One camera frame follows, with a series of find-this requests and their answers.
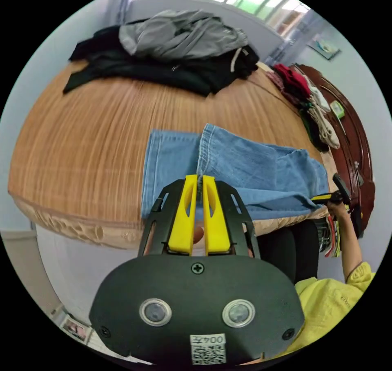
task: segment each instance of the hand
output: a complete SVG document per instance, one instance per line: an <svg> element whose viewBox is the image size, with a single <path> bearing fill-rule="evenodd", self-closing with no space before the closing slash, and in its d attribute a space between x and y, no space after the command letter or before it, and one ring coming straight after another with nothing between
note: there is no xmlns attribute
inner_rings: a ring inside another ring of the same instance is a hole
<svg viewBox="0 0 392 371"><path fill-rule="evenodd" d="M201 241L204 236L204 230L201 227L196 227L195 232L193 233L193 244L196 244L197 242ZM248 249L248 254L251 258L253 258L252 251Z"/></svg>
<svg viewBox="0 0 392 371"><path fill-rule="evenodd" d="M327 208L331 216L335 216L338 220L343 219L345 217L349 217L347 213L346 207L341 202L340 204L334 204L332 202L327 203Z"/></svg>

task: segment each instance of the wood grain surface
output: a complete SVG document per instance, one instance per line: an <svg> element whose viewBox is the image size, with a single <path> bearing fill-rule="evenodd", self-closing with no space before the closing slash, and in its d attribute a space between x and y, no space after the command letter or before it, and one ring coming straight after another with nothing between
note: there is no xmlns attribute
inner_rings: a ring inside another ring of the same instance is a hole
<svg viewBox="0 0 392 371"><path fill-rule="evenodd" d="M47 86L18 137L9 193L46 211L97 222L140 222L143 165L152 129L202 132L206 123L268 144L307 149L321 162L295 108L259 69L217 95L125 78L63 95L70 64Z"/></svg>

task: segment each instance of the person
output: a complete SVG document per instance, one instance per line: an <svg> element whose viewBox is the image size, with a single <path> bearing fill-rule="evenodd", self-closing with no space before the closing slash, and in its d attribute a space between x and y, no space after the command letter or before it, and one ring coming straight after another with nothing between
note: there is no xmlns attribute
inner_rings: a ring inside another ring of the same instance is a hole
<svg viewBox="0 0 392 371"><path fill-rule="evenodd" d="M295 352L332 330L361 298L374 277L370 265L362 259L345 205L329 203L327 206L339 222L344 283L332 278L317 278L319 237L312 220L257 237L261 259L280 269L293 282L305 316L304 326L295 340L275 358ZM203 230L196 228L194 243L202 237Z"/></svg>

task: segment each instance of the dark red wooden furniture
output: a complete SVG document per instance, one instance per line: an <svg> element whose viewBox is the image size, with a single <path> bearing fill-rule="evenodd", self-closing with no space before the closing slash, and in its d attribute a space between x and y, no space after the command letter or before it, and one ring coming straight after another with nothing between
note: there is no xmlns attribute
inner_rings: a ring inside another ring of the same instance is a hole
<svg viewBox="0 0 392 371"><path fill-rule="evenodd" d="M357 204L361 206L362 230L364 230L374 207L375 186L369 144L358 114L347 98L318 70L298 64L290 68L299 69L305 74L318 87L328 103L337 100L344 108L345 116L341 119L342 125L332 111L327 114L341 145L340 149L331 149L331 151L338 173L351 192L350 208L354 208Z"/></svg>

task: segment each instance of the yellow shirt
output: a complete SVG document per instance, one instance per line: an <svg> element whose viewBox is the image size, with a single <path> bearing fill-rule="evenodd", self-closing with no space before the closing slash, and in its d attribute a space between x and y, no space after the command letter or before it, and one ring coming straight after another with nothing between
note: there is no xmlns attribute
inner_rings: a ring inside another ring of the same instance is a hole
<svg viewBox="0 0 392 371"><path fill-rule="evenodd" d="M305 323L295 341L279 356L305 347L332 330L353 308L374 277L370 265L362 262L344 284L315 277L298 282L295 289L301 301Z"/></svg>

